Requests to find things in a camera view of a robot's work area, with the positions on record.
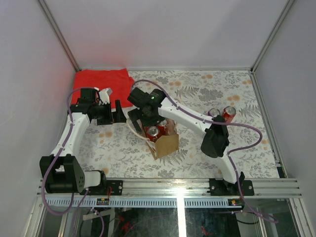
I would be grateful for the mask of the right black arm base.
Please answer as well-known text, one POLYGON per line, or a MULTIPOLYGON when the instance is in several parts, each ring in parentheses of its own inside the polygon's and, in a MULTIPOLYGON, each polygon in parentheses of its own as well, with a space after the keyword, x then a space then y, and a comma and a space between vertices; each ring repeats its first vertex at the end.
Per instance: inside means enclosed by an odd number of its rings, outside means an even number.
MULTIPOLYGON (((243 196, 254 196, 254 188, 251 180, 239 179, 240 189, 243 196)), ((224 181, 223 179, 209 179, 209 190, 212 196, 240 196, 238 183, 234 184, 224 181)))

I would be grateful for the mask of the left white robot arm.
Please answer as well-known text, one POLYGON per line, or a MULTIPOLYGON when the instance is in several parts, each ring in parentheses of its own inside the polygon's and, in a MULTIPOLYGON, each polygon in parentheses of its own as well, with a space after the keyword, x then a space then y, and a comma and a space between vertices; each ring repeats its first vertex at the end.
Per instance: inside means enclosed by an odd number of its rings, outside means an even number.
POLYGON ((102 195, 109 189, 104 171, 83 171, 77 155, 92 121, 95 120, 97 125, 112 125, 125 123, 126 117, 119 100, 115 101, 116 109, 112 111, 110 88, 82 87, 77 91, 80 97, 75 103, 70 103, 72 95, 67 98, 67 122, 57 146, 39 162, 43 194, 81 194, 88 189, 90 195, 102 195))

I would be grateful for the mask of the watermelon canvas tote bag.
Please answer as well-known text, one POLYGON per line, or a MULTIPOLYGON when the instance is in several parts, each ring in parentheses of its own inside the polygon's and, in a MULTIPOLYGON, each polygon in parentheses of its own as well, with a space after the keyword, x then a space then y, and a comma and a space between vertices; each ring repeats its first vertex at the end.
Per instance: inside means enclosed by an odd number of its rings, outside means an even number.
POLYGON ((171 153, 179 149, 179 135, 176 131, 176 122, 169 118, 165 118, 165 119, 167 119, 168 124, 169 124, 169 127, 168 127, 169 135, 161 135, 155 143, 151 142, 146 135, 146 131, 148 127, 142 126, 141 127, 142 132, 141 134, 138 134, 134 126, 132 125, 131 120, 127 119, 126 121, 126 125, 130 129, 130 131, 136 137, 143 140, 145 144, 148 146, 154 160, 170 155, 171 153))

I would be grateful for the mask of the red cola can front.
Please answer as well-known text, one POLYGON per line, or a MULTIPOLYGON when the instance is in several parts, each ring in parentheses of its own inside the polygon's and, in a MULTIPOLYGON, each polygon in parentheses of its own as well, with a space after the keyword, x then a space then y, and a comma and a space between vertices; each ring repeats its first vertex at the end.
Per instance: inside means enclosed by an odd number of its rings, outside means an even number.
POLYGON ((151 142, 156 142, 157 139, 161 136, 160 130, 156 126, 150 126, 148 127, 146 131, 146 135, 149 138, 151 142))

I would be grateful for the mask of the red cola can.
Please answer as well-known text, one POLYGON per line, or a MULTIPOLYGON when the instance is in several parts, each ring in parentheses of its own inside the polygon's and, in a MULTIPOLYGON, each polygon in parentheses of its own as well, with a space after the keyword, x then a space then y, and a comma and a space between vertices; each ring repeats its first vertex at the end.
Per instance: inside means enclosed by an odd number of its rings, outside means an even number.
POLYGON ((149 138, 151 142, 156 142, 157 139, 161 136, 160 130, 156 126, 150 126, 148 127, 146 131, 146 135, 149 138))
POLYGON ((168 133, 169 124, 168 124, 167 119, 164 119, 160 121, 159 123, 157 123, 156 127, 159 129, 161 135, 169 135, 168 133))
POLYGON ((235 115, 236 115, 236 109, 233 106, 227 106, 222 111, 222 117, 226 123, 232 122, 235 115))

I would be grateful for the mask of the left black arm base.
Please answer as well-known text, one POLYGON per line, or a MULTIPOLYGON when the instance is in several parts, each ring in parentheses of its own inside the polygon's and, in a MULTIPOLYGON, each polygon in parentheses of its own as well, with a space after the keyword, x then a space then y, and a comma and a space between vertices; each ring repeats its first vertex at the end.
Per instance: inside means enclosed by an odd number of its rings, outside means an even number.
POLYGON ((104 184, 90 187, 88 196, 121 196, 123 190, 122 180, 107 180, 104 184))

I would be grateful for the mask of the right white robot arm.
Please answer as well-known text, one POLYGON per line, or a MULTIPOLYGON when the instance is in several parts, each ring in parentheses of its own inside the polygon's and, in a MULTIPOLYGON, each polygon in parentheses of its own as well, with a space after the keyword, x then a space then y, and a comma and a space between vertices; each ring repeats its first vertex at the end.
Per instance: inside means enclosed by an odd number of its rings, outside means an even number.
POLYGON ((182 107, 159 89, 146 93, 135 88, 127 100, 136 107, 128 113, 133 123, 139 119, 143 125, 153 126, 163 118, 171 119, 203 138, 200 149, 208 157, 217 160, 223 179, 226 181, 226 191, 236 195, 242 190, 243 184, 239 180, 241 172, 233 167, 228 158, 229 133, 227 126, 222 125, 224 119, 221 116, 211 118, 182 107))

